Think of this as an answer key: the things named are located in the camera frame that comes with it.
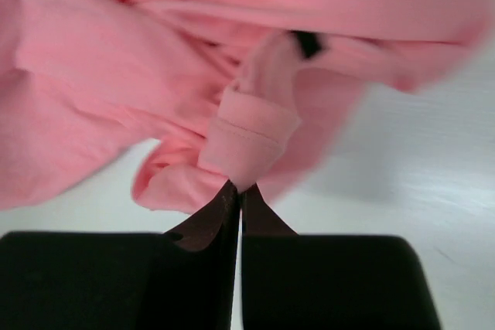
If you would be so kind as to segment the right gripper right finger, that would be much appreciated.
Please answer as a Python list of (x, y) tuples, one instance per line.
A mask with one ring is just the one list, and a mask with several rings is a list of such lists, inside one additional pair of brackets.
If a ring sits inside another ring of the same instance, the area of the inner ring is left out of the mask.
[(302, 235), (264, 201), (241, 197), (246, 329), (439, 329), (421, 261), (391, 235)]

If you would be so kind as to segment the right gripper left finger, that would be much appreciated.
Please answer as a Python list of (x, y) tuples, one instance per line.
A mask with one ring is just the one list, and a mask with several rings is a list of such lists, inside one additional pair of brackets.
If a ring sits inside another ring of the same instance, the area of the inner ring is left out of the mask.
[(231, 183), (165, 233), (7, 233), (1, 327), (228, 329), (237, 234)]

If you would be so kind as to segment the pink t-shirt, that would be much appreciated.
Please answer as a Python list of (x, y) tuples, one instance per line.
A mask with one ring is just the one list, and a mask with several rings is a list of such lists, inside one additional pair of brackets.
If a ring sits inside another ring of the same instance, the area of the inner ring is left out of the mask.
[(193, 213), (227, 181), (281, 195), (370, 83), (463, 63), (493, 0), (1, 0), (1, 207), (154, 138), (132, 197)]

